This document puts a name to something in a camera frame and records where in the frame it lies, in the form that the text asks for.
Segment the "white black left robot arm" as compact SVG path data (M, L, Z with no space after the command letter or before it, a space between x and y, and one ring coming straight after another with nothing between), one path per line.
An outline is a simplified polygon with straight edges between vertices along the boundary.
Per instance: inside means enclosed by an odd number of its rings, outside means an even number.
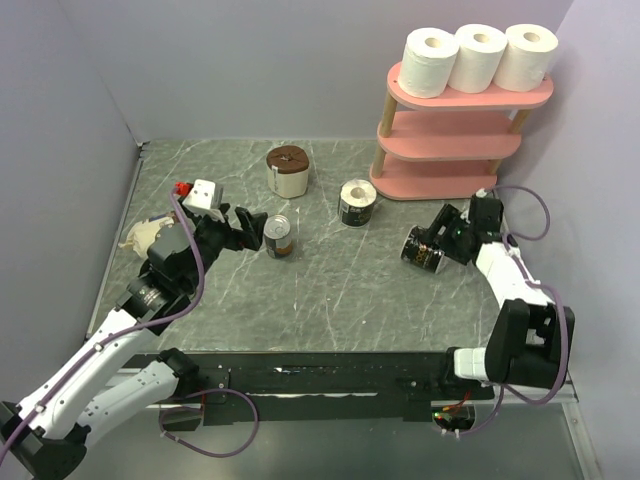
M111 428L153 403L196 394L199 367L176 348L120 385L105 385L145 342L197 306L206 272L223 250L260 249L268 215L238 207L241 226L234 228L226 216L181 206L175 213L178 225L159 230L139 276L95 334L31 395L1 404L1 453L13 454L34 478L66 478Z

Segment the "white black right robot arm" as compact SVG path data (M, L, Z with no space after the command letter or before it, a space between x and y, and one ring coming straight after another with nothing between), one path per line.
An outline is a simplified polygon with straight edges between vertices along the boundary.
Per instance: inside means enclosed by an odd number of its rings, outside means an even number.
M466 211L444 205L420 237L444 257L473 264L499 307L487 345L454 349L437 386L456 399L472 381L497 384L528 404L544 405L566 380L575 316L553 287L533 277L519 247L527 236L504 227L503 216L501 200L480 190Z

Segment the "black paper roll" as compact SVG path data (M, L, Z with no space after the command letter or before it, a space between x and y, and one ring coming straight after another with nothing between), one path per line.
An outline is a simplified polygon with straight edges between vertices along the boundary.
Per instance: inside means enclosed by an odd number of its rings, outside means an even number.
M444 253L424 240L426 229L414 225L409 230L400 258L426 272L437 274L444 262Z
M342 224L364 227L372 217L377 199L375 187L367 180L346 181L340 189L337 213Z

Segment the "white paper towel roll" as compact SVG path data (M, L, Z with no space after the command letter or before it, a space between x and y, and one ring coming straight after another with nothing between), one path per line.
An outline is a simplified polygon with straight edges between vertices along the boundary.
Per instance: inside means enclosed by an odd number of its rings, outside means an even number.
M485 91L506 49L506 35L489 25L467 24L461 26L454 37L459 50L448 86L467 94Z
M504 90L528 92L542 83L559 41L546 27L516 24L505 30L507 46L493 83Z
M459 44L455 37L438 28L419 28L408 34L398 84L408 95L434 98L445 90Z

